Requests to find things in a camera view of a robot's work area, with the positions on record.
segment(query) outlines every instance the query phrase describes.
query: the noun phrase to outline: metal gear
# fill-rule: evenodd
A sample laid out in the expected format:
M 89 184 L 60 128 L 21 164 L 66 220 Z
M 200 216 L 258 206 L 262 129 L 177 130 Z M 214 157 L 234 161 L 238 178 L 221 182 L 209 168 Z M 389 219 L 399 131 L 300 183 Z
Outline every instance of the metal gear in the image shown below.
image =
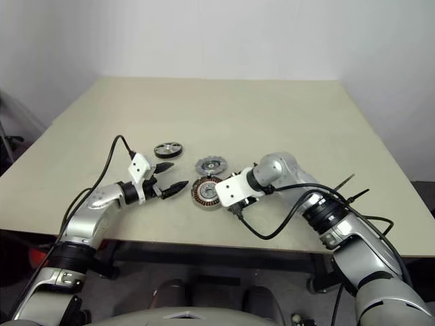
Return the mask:
M 195 164 L 195 169 L 200 175 L 218 175 L 224 172 L 227 166 L 222 156 L 208 156 L 200 159 Z

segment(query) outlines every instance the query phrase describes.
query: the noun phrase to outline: table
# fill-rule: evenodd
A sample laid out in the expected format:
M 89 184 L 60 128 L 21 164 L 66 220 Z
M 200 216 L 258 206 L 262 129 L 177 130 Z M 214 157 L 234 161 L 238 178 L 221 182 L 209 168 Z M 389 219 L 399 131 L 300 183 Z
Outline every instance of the table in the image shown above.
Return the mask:
M 160 162 L 153 148 L 183 144 L 175 166 L 158 175 L 166 187 L 200 176 L 195 163 L 222 156 L 239 171 L 274 151 L 292 153 L 320 183 L 350 174 L 345 196 L 370 188 L 354 207 L 392 219 L 389 239 L 405 256 L 435 256 L 435 222 L 400 167 L 337 81 L 233 81 L 103 77 L 58 116 L 0 178 L 0 228 L 56 234 L 71 200 L 94 183 L 110 144 L 130 146 Z M 101 185 L 128 181 L 129 157 L 119 146 Z M 288 212 L 276 196 L 245 211 L 263 233 Z M 386 225 L 377 223 L 383 230 Z M 273 240 L 256 238 L 228 211 L 203 211 L 190 189 L 128 209 L 108 234 L 120 240 L 326 253 L 300 216 Z

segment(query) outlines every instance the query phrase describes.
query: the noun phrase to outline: small metal part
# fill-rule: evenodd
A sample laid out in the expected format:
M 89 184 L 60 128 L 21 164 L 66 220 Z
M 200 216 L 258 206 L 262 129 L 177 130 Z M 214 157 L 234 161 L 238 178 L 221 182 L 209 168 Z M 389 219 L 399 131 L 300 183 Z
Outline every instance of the small metal part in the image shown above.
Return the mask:
M 208 156 L 200 159 L 196 165 L 196 171 L 200 175 L 218 175 L 226 170 L 228 164 L 222 156 Z
M 183 146 L 180 143 L 174 141 L 163 143 L 155 146 L 154 154 L 158 158 L 174 158 L 181 154 L 183 151 Z
M 194 203 L 208 211 L 219 208 L 220 201 L 215 191 L 215 186 L 220 181 L 222 180 L 213 176 L 202 177 L 196 180 L 192 186 L 192 199 Z

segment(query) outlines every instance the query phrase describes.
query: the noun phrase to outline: black cable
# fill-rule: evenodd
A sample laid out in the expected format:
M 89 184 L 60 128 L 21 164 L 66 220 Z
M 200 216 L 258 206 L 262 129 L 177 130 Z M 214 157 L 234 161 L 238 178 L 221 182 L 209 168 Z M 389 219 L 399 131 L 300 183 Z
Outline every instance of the black cable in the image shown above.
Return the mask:
M 349 203 L 346 201 L 346 199 L 339 194 L 337 191 L 335 191 L 334 189 L 327 187 L 325 185 L 320 185 L 317 183 L 297 183 L 295 185 L 288 185 L 285 187 L 280 187 L 280 188 L 276 188 L 275 191 L 283 191 L 283 190 L 288 190 L 288 189 L 295 189 L 295 188 L 302 188 L 302 187 L 317 187 L 320 189 L 325 189 L 328 192 L 324 192 L 320 189 L 312 189 L 312 190 L 308 190 L 307 192 L 305 192 L 301 197 L 299 197 L 299 200 L 296 202 L 296 204 L 293 206 L 292 210 L 290 211 L 289 215 L 285 218 L 285 220 L 283 221 L 283 223 L 272 233 L 269 234 L 269 236 L 263 236 L 262 234 L 259 234 L 257 231 L 255 231 L 255 229 L 253 229 L 243 218 L 242 215 L 238 215 L 239 219 L 242 221 L 242 223 L 251 231 L 253 232 L 256 236 L 258 236 L 261 239 L 264 240 L 269 240 L 271 238 L 274 238 L 276 235 L 278 235 L 278 233 L 280 233 L 280 231 L 282 231 L 282 229 L 285 227 L 285 225 L 287 225 L 287 223 L 290 221 L 290 219 L 292 218 L 294 211 L 296 211 L 299 206 L 301 205 L 300 200 L 301 198 L 306 198 L 306 196 L 308 196 L 308 194 L 312 194 L 312 193 L 318 193 L 321 194 L 323 197 L 328 197 L 331 198 L 333 200 L 335 200 L 336 202 L 338 202 L 339 204 L 342 204 L 343 206 L 345 206 L 346 209 L 348 209 L 349 211 L 351 211 L 353 214 L 355 214 L 359 219 L 361 219 L 368 227 L 370 227 L 373 232 L 375 232 L 378 237 L 387 245 L 387 247 L 392 251 L 392 253 L 394 254 L 401 272 L 402 272 L 402 277 L 404 282 L 406 282 L 410 287 L 413 287 L 411 278 L 409 276 L 408 270 L 406 269 L 406 266 L 402 260 L 402 257 L 399 255 L 399 252 L 397 252 L 396 248 L 394 248 L 393 244 L 385 237 L 385 235 L 379 231 L 378 228 L 376 228 L 376 226 L 373 225 L 373 223 L 371 223 L 367 218 L 365 218 L 363 215 L 361 215 L 359 212 L 357 212 L 355 209 L 353 209 L 352 207 L 349 206 Z
M 389 250 L 391 250 L 399 263 L 400 270 L 402 271 L 402 278 L 405 283 L 407 283 L 411 288 L 413 287 L 413 282 L 411 280 L 411 277 L 409 276 L 408 270 L 406 269 L 405 263 L 403 262 L 402 257 L 400 256 L 399 252 L 397 252 L 396 248 L 393 246 L 393 244 L 385 237 L 381 231 L 378 230 L 376 226 L 373 225 L 367 218 L 365 218 L 363 215 L 361 215 L 359 212 L 357 212 L 355 209 L 347 206 L 347 209 L 349 209 L 353 214 L 355 214 L 357 217 L 359 217 L 365 224 L 367 224 L 375 233 L 378 235 L 378 237 L 387 245 Z
M 386 236 L 388 234 L 388 232 L 391 231 L 391 229 L 394 227 L 394 222 L 391 219 L 386 219 L 384 217 L 379 217 L 379 216 L 370 216 L 370 215 L 363 215 L 365 218 L 369 219 L 369 220 L 374 220 L 374 221 L 383 221 L 383 222 L 387 222 L 389 225 L 388 227 L 385 229 L 384 232 L 382 232 L 382 234 L 384 236 Z
M 288 213 L 287 217 L 284 219 L 284 221 L 279 225 L 279 227 L 272 232 L 271 234 L 269 234 L 268 236 L 265 236 L 259 232 L 257 232 L 253 227 L 251 227 L 248 222 L 245 221 L 244 216 L 242 215 L 242 212 L 237 213 L 237 217 L 241 220 L 241 222 L 249 229 L 249 231 L 251 231 L 252 233 L 254 233 L 258 238 L 263 239 L 263 240 L 270 240 L 274 237 L 276 237 L 282 230 L 283 228 L 288 224 L 288 222 L 290 222 L 290 220 L 292 219 L 294 213 L 299 209 L 299 207 L 308 199 L 309 196 L 311 196 L 311 194 L 317 193 L 318 190 L 316 189 L 310 189 L 308 191 L 306 191 L 301 197 L 299 197 L 299 199 L 296 201 L 295 205 L 292 207 L 292 209 L 290 210 L 290 212 Z
M 60 229 L 62 229 L 63 228 L 63 226 L 64 226 L 64 224 L 65 224 L 65 222 L 66 222 L 66 220 L 67 220 L 67 218 L 68 218 L 68 215 L 69 215 L 69 211 L 73 208 L 73 206 L 74 206 L 74 204 L 79 200 L 79 198 L 80 197 L 82 197 L 82 195 L 85 193 L 85 192 L 87 192 L 88 190 L 90 190 L 90 188 L 86 188 L 86 189 L 83 189 L 74 199 L 73 199 L 73 201 L 71 202 L 71 204 L 68 206 L 68 209 L 67 209 L 67 211 L 65 212 L 65 214 L 63 215 L 63 219 L 62 219 L 62 223 L 60 224 Z
M 340 200 L 343 202 L 346 202 L 346 198 L 344 198 L 339 192 L 332 189 L 331 187 L 328 187 L 327 185 L 321 185 L 319 183 L 297 183 L 295 185 L 286 185 L 285 187 L 276 188 L 276 192 L 282 192 L 283 190 L 289 190 L 289 189 L 296 189 L 296 188 L 305 188 L 305 187 L 315 187 L 318 189 L 324 189 L 329 191 L 331 194 L 334 194 L 337 196 Z
M 26 286 L 24 287 L 24 289 L 22 290 L 21 294 L 18 296 L 18 299 L 14 305 L 14 308 L 12 309 L 12 314 L 15 313 L 15 311 L 18 309 L 21 301 L 24 299 L 25 295 L 27 294 L 27 291 L 30 289 L 30 286 L 33 284 L 33 281 L 36 279 L 36 276 L 39 274 L 39 272 L 41 271 L 41 269 L 43 268 L 43 266 L 45 265 L 47 259 L 49 258 L 49 256 L 51 255 L 51 253 L 53 252 L 53 249 L 55 248 L 55 246 L 59 243 L 60 238 L 62 237 L 62 234 L 65 232 L 69 221 L 71 220 L 72 216 L 74 216 L 74 214 L 77 212 L 77 210 L 81 207 L 81 205 L 83 205 L 83 203 L 86 201 L 86 199 L 89 197 L 89 195 L 98 187 L 98 185 L 100 184 L 101 180 L 103 180 L 103 177 L 105 176 L 107 169 L 109 168 L 110 162 L 111 162 L 111 158 L 114 154 L 115 151 L 115 147 L 116 147 L 116 143 L 118 142 L 119 139 L 122 139 L 122 142 L 124 143 L 125 147 L 127 148 L 128 154 L 130 156 L 131 159 L 133 159 L 133 157 L 135 156 L 135 152 L 131 150 L 131 148 L 128 146 L 124 136 L 122 136 L 121 134 L 119 134 L 118 136 L 115 137 L 114 141 L 111 144 L 110 150 L 109 150 L 109 155 L 107 157 L 106 163 L 104 165 L 103 170 L 101 171 L 100 176 L 98 177 L 98 179 L 95 181 L 94 185 L 89 188 L 88 192 L 86 193 L 86 195 L 78 202 L 77 205 L 73 207 L 73 204 L 75 201 L 78 200 L 78 198 L 80 198 L 80 196 L 85 192 L 85 190 L 83 190 L 74 200 L 73 202 L 69 205 L 67 212 L 72 209 L 72 211 L 69 214 L 65 214 L 64 219 L 62 221 L 62 226 L 60 227 L 60 232 L 59 232 L 59 237 L 56 239 L 56 241 L 54 241 L 52 247 L 50 248 L 50 250 L 47 252 L 47 254 L 44 256 L 44 258 L 41 260 L 41 262 L 39 263 L 39 265 L 37 266 L 36 270 L 34 271 L 34 273 L 32 274 L 30 280 L 27 282 Z
M 343 292 L 344 287 L 345 287 L 344 284 L 341 283 L 340 287 L 338 288 L 337 298 L 335 299 L 334 311 L 332 312 L 331 326 L 335 325 L 335 319 L 337 317 L 337 312 L 338 312 L 338 305 L 340 304 L 341 293 Z

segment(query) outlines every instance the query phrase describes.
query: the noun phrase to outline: robotic arm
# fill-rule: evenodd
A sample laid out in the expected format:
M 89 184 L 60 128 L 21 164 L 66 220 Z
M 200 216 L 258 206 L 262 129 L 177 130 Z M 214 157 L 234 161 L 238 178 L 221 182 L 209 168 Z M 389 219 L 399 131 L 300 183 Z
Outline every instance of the robotic arm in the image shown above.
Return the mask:
M 218 183 L 215 190 L 222 205 L 243 219 L 243 208 L 262 196 L 304 183 L 312 185 L 317 181 L 289 153 L 272 153 L 253 168 Z M 319 234 L 325 247 L 335 250 L 334 270 L 342 276 L 346 289 L 356 294 L 358 325 L 435 325 L 424 301 L 402 280 L 400 257 L 344 202 L 315 189 L 302 185 L 280 191 L 279 195 L 293 207 L 308 194 L 298 212 Z
M 13 321 L 32 321 L 36 323 L 33 325 L 45 326 L 80 324 L 75 321 L 81 306 L 76 293 L 82 290 L 105 232 L 117 222 L 119 213 L 135 202 L 143 204 L 154 197 L 168 198 L 188 184 L 180 181 L 161 190 L 154 174 L 167 170 L 173 163 L 152 164 L 134 152 L 132 157 L 128 168 L 131 181 L 96 188 L 67 221 L 48 263 L 35 277 Z

